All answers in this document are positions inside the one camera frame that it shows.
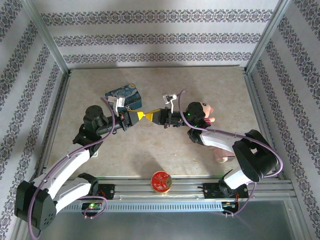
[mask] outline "table surface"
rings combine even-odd
[[[106,92],[135,84],[142,98],[145,113],[164,108],[163,93],[185,90],[182,107],[190,102],[204,102],[214,108],[213,127],[245,133],[259,129],[240,67],[169,67],[117,68],[73,70],[54,137],[48,165],[64,156],[77,135],[86,109],[102,107]],[[145,117],[126,132],[104,141],[98,157],[91,158],[72,175],[88,173],[94,176],[152,176],[164,170],[171,175],[221,176],[238,166],[231,162],[217,163],[212,149],[194,144],[188,138],[187,127],[164,129]]]

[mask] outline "pink plush toy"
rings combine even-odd
[[[214,117],[209,117],[210,114],[214,112],[214,109],[206,103],[201,102],[203,112],[205,114],[204,120],[208,125],[211,125],[216,119]],[[232,161],[235,158],[235,154],[233,152],[224,150],[222,148],[212,146],[210,149],[213,149],[214,159],[218,163],[224,163],[226,161]]]

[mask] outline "red jar lid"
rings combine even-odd
[[[165,171],[157,171],[151,178],[151,186],[157,193],[166,193],[172,186],[172,178]]]

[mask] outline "patterned wallpaper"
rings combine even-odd
[[[0,240],[9,239],[16,190],[43,155],[45,132],[62,73],[17,0],[1,0],[0,18]]]
[[[69,68],[246,66],[278,0],[38,0]]]
[[[319,15],[319,1],[292,1],[251,74],[312,239],[320,239]]]

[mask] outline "red lid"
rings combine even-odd
[[[166,193],[172,185],[172,179],[169,173],[157,171],[151,178],[151,186],[158,193]]]

